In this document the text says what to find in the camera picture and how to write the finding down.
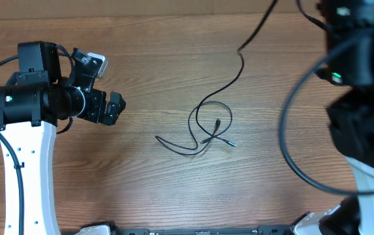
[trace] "black cable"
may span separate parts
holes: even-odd
[[[181,149],[186,149],[186,150],[191,150],[191,151],[193,151],[193,150],[197,150],[198,149],[198,142],[197,142],[197,140],[196,140],[196,138],[195,138],[195,136],[194,136],[194,134],[193,134],[193,131],[191,130],[191,123],[190,123],[190,120],[191,120],[191,116],[193,115],[193,113],[194,113],[194,111],[198,108],[198,106],[197,107],[195,107],[192,111],[191,111],[191,113],[189,114],[189,116],[188,116],[188,130],[189,130],[189,134],[191,135],[191,137],[193,137],[193,140],[194,140],[194,143],[195,143],[195,147],[194,148],[188,148],[188,147],[184,147],[184,146],[181,146],[181,145],[178,145],[178,144],[174,144],[174,143],[172,143],[172,142],[169,142],[169,141],[167,141],[167,140],[165,140],[164,138],[162,138],[162,137],[160,137],[160,136],[155,136],[155,138],[165,147],[165,148],[167,148],[168,150],[170,150],[170,151],[173,151],[174,153],[177,153],[177,154],[179,154],[179,155],[182,155],[182,156],[193,156],[193,155],[197,155],[197,154],[199,154],[199,153],[201,153],[202,151],[204,151],[207,147],[208,147],[208,145],[210,144],[210,142],[214,139],[214,138],[216,138],[216,139],[219,139],[219,140],[222,140],[223,142],[229,142],[228,140],[225,140],[225,139],[223,139],[223,138],[220,138],[220,137],[218,137],[219,135],[221,135],[221,134],[223,134],[224,132],[226,132],[229,128],[230,128],[230,126],[232,125],[232,122],[233,122],[233,113],[232,113],[232,110],[226,105],[226,104],[224,104],[224,103],[222,103],[222,102],[219,102],[219,101],[207,101],[207,102],[205,102],[203,105],[207,105],[207,104],[218,104],[218,105],[221,105],[221,106],[223,106],[224,108],[226,108],[227,110],[228,110],[228,112],[229,112],[229,114],[230,114],[230,123],[228,124],[228,126],[223,130],[223,131],[221,131],[219,134],[216,134],[216,135],[214,135],[215,134],[215,132],[217,131],[217,129],[219,128],[219,126],[220,126],[220,119],[218,119],[217,121],[216,121],[216,125],[215,125],[215,130],[214,130],[214,132],[213,132],[213,134],[210,136],[210,138],[208,138],[208,139],[206,139],[206,140],[203,140],[202,142],[201,142],[201,144],[206,144],[200,151],[198,151],[198,152],[196,152],[196,153],[182,153],[182,152],[179,152],[179,151],[176,151],[176,150],[174,150],[174,149],[172,149],[172,148],[170,148],[169,146],[167,146],[166,144],[164,144],[163,142],[165,142],[165,143],[167,143],[167,144],[170,144],[170,145],[172,145],[172,146],[175,146],[175,147],[178,147],[178,148],[181,148]]]
[[[70,127],[72,127],[73,122],[74,122],[74,119],[72,117],[69,117],[68,125],[64,129],[62,129],[62,131],[56,132],[56,134],[62,134],[62,133],[67,132],[70,129]]]
[[[17,55],[7,58],[0,62],[0,66],[12,60],[15,60],[17,58],[18,58]],[[7,148],[8,152],[10,153],[11,159],[14,162],[14,167],[16,169],[17,183],[18,183],[18,200],[19,200],[18,234],[24,235],[24,189],[23,189],[23,177],[22,177],[21,165],[20,165],[20,162],[18,161],[17,155],[14,152],[13,148],[11,147],[7,139],[1,133],[0,133],[0,141],[4,144],[4,146]]]
[[[328,55],[324,56],[320,61],[315,63],[303,76],[302,78],[296,83],[290,95],[285,100],[283,109],[281,111],[280,120],[279,120],[279,129],[278,129],[278,138],[279,138],[279,146],[281,148],[281,152],[287,164],[290,168],[297,174],[302,180],[306,183],[310,184],[311,186],[320,189],[321,191],[337,194],[337,195],[351,195],[351,196],[365,196],[365,195],[374,195],[374,191],[346,191],[341,189],[336,189],[333,187],[329,187],[327,185],[321,184],[314,179],[310,178],[304,172],[298,168],[295,162],[291,159],[290,153],[287,149],[287,143],[285,140],[285,129],[287,127],[287,116],[290,111],[290,107],[294,102],[297,94],[300,92],[301,88],[304,86],[305,83],[310,79],[311,75],[320,68],[320,66],[324,63],[327,63],[334,59],[335,57],[342,54],[344,51],[348,50],[354,44],[356,44],[360,39],[365,36],[374,35],[374,27],[371,29],[366,29],[365,31],[361,31],[360,33],[354,34],[350,39],[342,42],[341,44],[337,45],[333,50],[329,52]]]
[[[223,142],[227,143],[228,145],[230,146],[234,146],[236,147],[235,143],[231,142],[231,141],[228,141],[228,140],[225,140],[225,139],[222,139],[222,138],[219,138],[218,136],[220,134],[223,134],[225,131],[227,131],[227,129],[230,127],[230,125],[232,124],[232,120],[233,120],[233,115],[232,115],[232,110],[225,104],[221,103],[221,102],[218,102],[218,101],[208,101],[208,102],[205,102],[208,98],[210,98],[211,96],[221,92],[222,90],[228,88],[229,86],[231,86],[235,81],[238,80],[238,78],[240,77],[240,75],[242,74],[243,72],[243,68],[245,67],[245,59],[243,58],[243,55],[241,53],[241,51],[256,37],[256,35],[259,33],[260,29],[262,29],[262,26],[265,24],[265,21],[268,19],[268,16],[271,14],[273,8],[275,7],[275,5],[277,4],[278,0],[273,0],[271,5],[268,7],[268,9],[266,10],[264,16],[262,17],[261,21],[259,22],[258,24],[258,27],[253,31],[253,33],[251,34],[251,36],[237,49],[237,53],[240,57],[240,60],[242,62],[242,65],[240,67],[240,70],[239,70],[239,73],[238,75],[236,75],[236,77],[231,81],[229,82],[227,85],[225,85],[224,87],[218,89],[217,91],[214,91],[213,93],[207,95],[206,97],[204,97],[204,99],[201,100],[200,104],[195,107],[193,109],[193,111],[191,111],[189,117],[188,117],[188,128],[189,128],[189,131],[190,131],[190,134],[191,136],[193,137],[193,140],[196,144],[196,147],[195,148],[186,148],[186,147],[183,147],[183,146],[180,146],[180,145],[177,145],[177,144],[173,144],[169,141],[166,141],[164,140],[163,138],[159,137],[159,136],[155,136],[155,138],[167,149],[169,149],[170,151],[173,151],[174,153],[177,153],[177,154],[180,154],[180,155],[184,155],[184,156],[191,156],[191,155],[196,155],[198,153],[200,153],[201,151],[203,151],[207,146],[208,144],[214,139],[219,139],[219,140],[222,140]],[[230,124],[229,126],[224,130],[222,131],[221,133],[217,134],[217,135],[214,135],[215,133],[210,133],[208,132],[207,130],[205,130],[205,128],[203,128],[203,126],[201,126],[201,124],[198,122],[198,111],[200,110],[200,107],[203,106],[204,104],[208,104],[208,103],[213,103],[213,102],[216,102],[218,104],[221,104],[223,105],[226,109],[229,110],[230,112]],[[172,148],[169,148],[167,145],[165,145],[163,142],[166,142],[167,144],[170,144],[170,145],[173,145],[173,146],[176,146],[178,148],[182,148],[182,149],[187,149],[187,150],[196,150],[198,149],[198,143],[194,137],[194,134],[192,133],[191,131],[191,127],[190,127],[190,124],[189,124],[189,120],[191,118],[191,115],[193,114],[193,112],[196,110],[196,113],[195,113],[195,121],[197,123],[197,125],[208,135],[210,135],[209,138],[207,138],[206,140],[202,141],[202,144],[203,143],[207,143],[204,148],[202,150],[200,150],[198,153],[190,153],[190,154],[186,154],[186,153],[180,153]]]
[[[321,29],[327,30],[327,27],[323,22],[321,22],[320,20],[318,20],[318,19],[316,19],[312,16],[309,16],[307,13],[305,13],[300,0],[296,0],[296,3],[297,3],[298,10],[303,14],[304,17],[306,17],[311,23],[319,26]]]

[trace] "wooden tabletop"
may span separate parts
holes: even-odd
[[[194,158],[176,155],[155,139],[193,146],[189,112],[207,94],[229,83],[240,68],[236,48],[261,14],[0,21],[0,60],[17,43],[43,40],[69,51],[105,55],[109,69],[95,88],[117,91],[127,107],[107,127],[76,119],[57,137],[55,208],[61,229],[114,220],[121,228],[226,228],[290,223],[342,198],[318,191],[284,162],[277,142],[282,103],[299,76],[324,53],[324,33],[299,14],[273,14],[243,52],[245,69],[211,100],[226,103],[233,124]],[[63,74],[70,70],[62,60]],[[0,68],[0,86],[18,70]],[[350,168],[333,147],[324,107],[347,88],[312,79],[288,122],[288,146],[297,164],[316,180],[353,189]],[[200,122],[212,130],[228,112],[205,106]],[[66,125],[59,122],[58,129]],[[198,141],[208,136],[193,124]],[[0,148],[0,234],[5,186]]]

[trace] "green light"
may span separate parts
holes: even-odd
[[[336,73],[336,72],[333,72],[332,75],[335,76],[335,77],[338,77],[338,78],[341,78],[341,77],[342,77],[340,74],[338,74],[338,73]]]

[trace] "beige wall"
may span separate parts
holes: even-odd
[[[0,0],[0,20],[90,16],[235,14],[264,12],[272,0]],[[314,11],[320,0],[302,0]],[[279,0],[276,12],[296,12],[295,0]]]

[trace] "wire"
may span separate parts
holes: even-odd
[[[320,20],[318,20],[318,19],[316,19],[312,16],[309,16],[307,13],[304,12],[303,7],[302,7],[302,3],[301,3],[300,0],[296,0],[296,3],[297,3],[298,10],[303,14],[304,17],[306,17],[311,23],[313,23],[313,24],[319,26],[321,29],[327,31],[327,27],[323,22],[321,22]]]
[[[315,71],[317,71],[317,69],[319,69],[322,64],[327,63],[331,61],[332,59],[336,58],[337,56],[339,56],[340,54],[348,50],[350,47],[352,47],[354,44],[356,44],[360,39],[362,39],[365,36],[370,36],[370,35],[374,35],[374,27],[354,34],[351,38],[338,44],[333,50],[329,52],[328,55],[324,56],[320,61],[315,63],[302,76],[302,78],[299,81],[297,81],[296,85],[291,90],[290,95],[285,100],[283,109],[281,111],[281,115],[279,119],[278,138],[279,138],[279,146],[281,148],[281,152],[283,154],[285,161],[290,166],[290,168],[294,171],[294,173],[296,173],[297,176],[299,176],[302,180],[304,180],[306,183],[310,184],[311,186],[317,189],[320,189],[321,191],[327,192],[327,193],[337,194],[337,195],[350,195],[350,196],[374,195],[374,191],[346,191],[346,190],[329,187],[327,185],[324,185],[322,183],[315,181],[314,179],[307,176],[301,169],[299,169],[298,166],[295,164],[295,162],[291,159],[290,153],[288,152],[288,149],[287,149],[287,143],[286,143],[286,137],[285,137],[285,129],[287,127],[287,116],[290,111],[290,107],[292,103],[294,102],[297,94],[300,92],[301,88],[303,88],[304,84],[307,83],[311,75]]]
[[[175,146],[175,147],[178,147],[178,148],[181,148],[181,149],[186,149],[186,150],[191,150],[191,151],[193,151],[193,150],[197,150],[198,149],[198,142],[197,142],[197,140],[196,140],[196,138],[195,138],[195,136],[194,136],[194,134],[193,134],[193,131],[191,130],[191,123],[190,123],[190,120],[191,120],[191,116],[193,115],[193,113],[194,113],[194,111],[198,108],[198,106],[197,107],[195,107],[192,111],[191,111],[191,113],[189,114],[189,116],[188,116],[188,130],[189,130],[189,134],[191,135],[191,137],[193,137],[193,140],[194,140],[194,143],[195,143],[195,147],[194,148],[188,148],[188,147],[184,147],[184,146],[181,146],[181,145],[178,145],[178,144],[174,144],[174,143],[172,143],[172,142],[169,142],[169,141],[167,141],[167,140],[165,140],[164,138],[162,138],[162,137],[160,137],[160,136],[155,136],[155,138],[166,148],[166,149],[169,149],[170,151],[173,151],[174,153],[177,153],[177,154],[179,154],[179,155],[182,155],[182,156],[193,156],[193,155],[197,155],[197,154],[199,154],[199,153],[201,153],[202,151],[204,151],[207,147],[208,147],[208,145],[210,144],[210,142],[214,139],[214,138],[216,138],[216,139],[219,139],[219,140],[222,140],[223,142],[228,142],[228,140],[225,140],[225,139],[223,139],[223,138],[219,138],[218,136],[219,135],[221,135],[221,134],[223,134],[224,132],[226,132],[229,128],[230,128],[230,126],[232,125],[232,122],[233,122],[233,113],[232,113],[232,110],[226,105],[226,104],[224,104],[224,103],[222,103],[222,102],[219,102],[219,101],[207,101],[207,102],[205,102],[203,105],[207,105],[207,104],[218,104],[218,105],[221,105],[221,106],[223,106],[224,108],[226,108],[227,110],[228,110],[228,112],[229,112],[229,114],[230,114],[230,123],[228,124],[228,126],[223,130],[223,131],[221,131],[219,134],[216,134],[215,135],[215,132],[216,132],[216,130],[219,128],[219,126],[220,126],[220,122],[217,124],[216,123],[216,125],[215,125],[215,130],[214,130],[214,132],[213,132],[213,134],[210,136],[210,138],[209,139],[206,139],[206,140],[204,140],[204,141],[202,141],[201,143],[202,144],[204,144],[204,143],[206,143],[206,145],[200,150],[200,151],[198,151],[198,152],[196,152],[196,153],[182,153],[182,152],[179,152],[179,151],[176,151],[176,150],[174,150],[174,149],[172,149],[172,148],[170,148],[169,146],[167,146],[166,144],[164,144],[163,142],[165,142],[165,143],[167,143],[167,144],[170,144],[170,145],[172,145],[172,146]]]
[[[189,128],[189,131],[190,131],[190,134],[191,136],[193,137],[193,140],[196,144],[196,147],[195,148],[186,148],[186,147],[183,147],[183,146],[180,146],[180,145],[177,145],[177,144],[173,144],[169,141],[166,141],[164,140],[163,138],[159,137],[159,136],[155,136],[155,138],[167,149],[169,149],[170,151],[173,151],[174,153],[177,153],[177,154],[180,154],[180,155],[183,155],[183,156],[190,156],[190,155],[196,155],[198,153],[200,153],[201,151],[203,151],[207,146],[208,144],[214,139],[219,139],[219,140],[222,140],[223,142],[227,143],[228,145],[230,146],[233,146],[233,147],[236,147],[235,143],[231,142],[231,141],[228,141],[228,140],[225,140],[225,139],[222,139],[222,138],[219,138],[218,136],[220,134],[223,134],[225,131],[227,131],[227,129],[230,127],[230,125],[232,124],[232,120],[233,120],[233,115],[232,115],[232,110],[225,104],[219,102],[219,101],[208,101],[208,102],[205,102],[208,98],[210,98],[211,96],[221,92],[222,90],[230,87],[235,81],[237,81],[240,77],[240,75],[242,74],[243,72],[243,68],[245,67],[245,59],[243,58],[243,55],[241,53],[241,51],[250,43],[252,42],[252,40],[256,37],[256,35],[259,33],[260,29],[262,29],[262,26],[265,24],[265,21],[268,19],[268,16],[271,14],[273,8],[275,7],[275,5],[277,4],[278,0],[273,0],[271,2],[271,5],[268,7],[268,9],[266,10],[264,16],[262,17],[261,21],[259,22],[257,28],[253,31],[253,33],[251,34],[251,36],[237,49],[237,53],[240,57],[240,61],[242,62],[242,65],[240,67],[240,70],[239,70],[239,73],[238,75],[236,75],[236,77],[231,81],[229,82],[227,85],[223,86],[222,88],[218,89],[217,91],[214,91],[213,93],[210,93],[209,95],[207,95],[206,97],[204,97],[204,99],[201,100],[200,104],[198,104],[197,107],[195,107],[193,109],[193,111],[191,111],[189,117],[188,117],[188,128]],[[205,104],[208,104],[208,103],[218,103],[218,104],[221,104],[223,105],[226,109],[229,110],[230,112],[230,124],[229,126],[224,130],[222,131],[221,133],[217,134],[217,135],[214,135],[215,133],[210,133],[208,132],[207,130],[205,130],[205,128],[203,128],[203,126],[201,126],[201,124],[198,122],[198,111],[200,110],[200,108],[205,105]],[[193,112],[196,110],[196,113],[195,113],[195,121],[197,123],[197,125],[208,135],[210,135],[210,138],[204,140],[202,143],[207,143],[204,148],[202,150],[200,150],[198,153],[190,153],[190,154],[185,154],[185,153],[180,153],[176,150],[173,150],[172,148],[169,148],[167,145],[165,145],[163,142],[166,142],[167,144],[170,144],[170,145],[173,145],[173,146],[176,146],[178,148],[182,148],[182,149],[187,149],[187,150],[196,150],[198,149],[198,143],[194,137],[194,134],[192,133],[191,131],[191,126],[190,126],[190,123],[189,123],[189,120],[191,118],[191,115],[193,114]]]
[[[0,62],[0,66],[12,60],[15,60],[17,58],[18,58],[17,55],[7,58]],[[7,148],[8,152],[10,153],[11,159],[14,162],[14,167],[16,169],[17,183],[18,183],[18,200],[19,200],[18,234],[24,235],[24,189],[23,189],[23,177],[22,177],[21,165],[20,165],[20,162],[18,161],[17,155],[14,152],[13,148],[11,147],[7,139],[1,133],[0,133],[0,141],[4,144],[4,146]]]
[[[74,119],[72,117],[69,117],[68,125],[64,129],[62,129],[62,131],[56,132],[56,134],[62,134],[62,133],[69,131],[70,127],[72,127],[73,122],[74,122]]]

